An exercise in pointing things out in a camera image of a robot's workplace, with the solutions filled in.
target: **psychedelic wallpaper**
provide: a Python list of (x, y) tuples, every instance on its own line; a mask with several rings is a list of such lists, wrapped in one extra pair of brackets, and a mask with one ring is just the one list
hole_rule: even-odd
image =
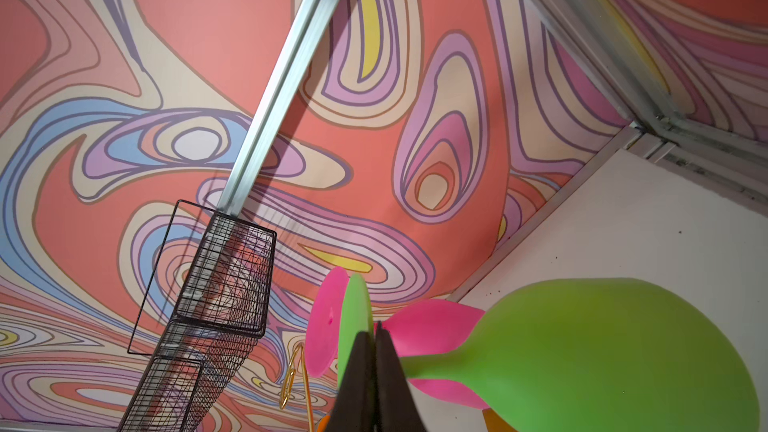
[(768, 143), (766, 0), (599, 0), (690, 120)]
[[(215, 206), (299, 2), (0, 0), (0, 418), (118, 424), (170, 212)], [(381, 317), (445, 296), (627, 122), (524, 0), (341, 0), (243, 212), (278, 232), (268, 331), (200, 430), (302, 430), (277, 396), (331, 268)], [(200, 232), (184, 208), (137, 348)]]

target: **gold paper clip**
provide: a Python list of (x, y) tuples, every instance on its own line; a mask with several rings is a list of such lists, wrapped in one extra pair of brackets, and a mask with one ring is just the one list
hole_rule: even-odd
[(304, 364), (304, 344), (297, 344), (293, 348), (293, 354), (288, 362), (288, 370), (283, 379), (283, 388), (280, 389), (280, 409), (286, 408), (290, 393), (293, 390), (293, 378), (296, 376), (296, 356), (301, 364), (302, 379), (304, 380), (304, 395), (306, 396), (306, 419), (310, 424), (310, 432), (315, 432), (314, 419), (312, 418), (312, 396), (310, 395), (310, 378), (306, 374), (306, 365)]

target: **green object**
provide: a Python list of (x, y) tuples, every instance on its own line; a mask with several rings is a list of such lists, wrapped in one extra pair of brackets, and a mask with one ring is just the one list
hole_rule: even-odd
[(760, 410), (734, 347), (693, 305), (634, 279), (521, 288), (467, 341), (401, 358), (451, 379), (521, 432), (755, 432)]
[(373, 337), (373, 314), (371, 298), (368, 295), (368, 285), (360, 274), (353, 274), (344, 293), (344, 304), (341, 306), (341, 321), (339, 324), (339, 380), (344, 379), (346, 363), (350, 360), (355, 336), (360, 331), (366, 331)]

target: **pink shape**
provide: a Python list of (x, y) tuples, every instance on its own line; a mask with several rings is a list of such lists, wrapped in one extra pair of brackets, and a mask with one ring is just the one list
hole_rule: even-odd
[(410, 304), (382, 326), (392, 336), (399, 357), (444, 354), (467, 340), (484, 313), (479, 308), (433, 298)]
[(334, 268), (322, 281), (306, 328), (304, 363), (306, 372), (320, 377), (339, 353), (339, 320), (350, 276), (341, 267)]
[(437, 379), (411, 379), (410, 381), (413, 387), (435, 399), (475, 409), (490, 408), (483, 399), (472, 392), (472, 389), (460, 382)]

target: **wire mesh basket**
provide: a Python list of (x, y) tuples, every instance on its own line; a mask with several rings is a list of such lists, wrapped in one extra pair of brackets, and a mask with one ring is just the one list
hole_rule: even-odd
[[(210, 220), (118, 431), (195, 430), (266, 332), (276, 234), (187, 201), (177, 202), (168, 231), (182, 203)], [(140, 316), (141, 310), (128, 345), (132, 354)]]

